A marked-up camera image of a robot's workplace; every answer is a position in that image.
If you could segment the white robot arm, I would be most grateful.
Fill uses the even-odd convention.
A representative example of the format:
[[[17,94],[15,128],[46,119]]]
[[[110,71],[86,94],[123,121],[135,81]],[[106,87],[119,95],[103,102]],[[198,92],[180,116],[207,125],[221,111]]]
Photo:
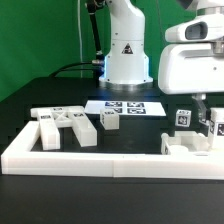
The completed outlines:
[[[176,0],[196,17],[166,30],[169,43],[160,56],[158,86],[166,94],[190,94],[205,125],[224,122],[224,108],[208,109],[206,94],[224,92],[224,0]],[[103,54],[95,13],[108,7],[111,48]],[[130,0],[87,0],[96,57],[103,63],[103,86],[135,90],[153,82],[144,52],[145,16]]]

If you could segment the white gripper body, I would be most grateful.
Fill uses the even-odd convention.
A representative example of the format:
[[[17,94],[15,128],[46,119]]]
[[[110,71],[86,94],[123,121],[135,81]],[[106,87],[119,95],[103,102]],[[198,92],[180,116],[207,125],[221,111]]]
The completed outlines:
[[[224,92],[224,15],[197,16],[166,30],[158,86],[166,94]]]

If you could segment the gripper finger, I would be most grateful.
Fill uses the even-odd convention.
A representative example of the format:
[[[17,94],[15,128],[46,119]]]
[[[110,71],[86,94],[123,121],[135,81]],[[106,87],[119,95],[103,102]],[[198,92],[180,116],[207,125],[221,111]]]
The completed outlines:
[[[205,126],[208,125],[208,120],[207,120],[207,108],[204,104],[204,100],[206,99],[206,94],[205,93],[194,93],[192,95],[192,99],[195,101],[197,108],[198,108],[198,119],[199,122]]]

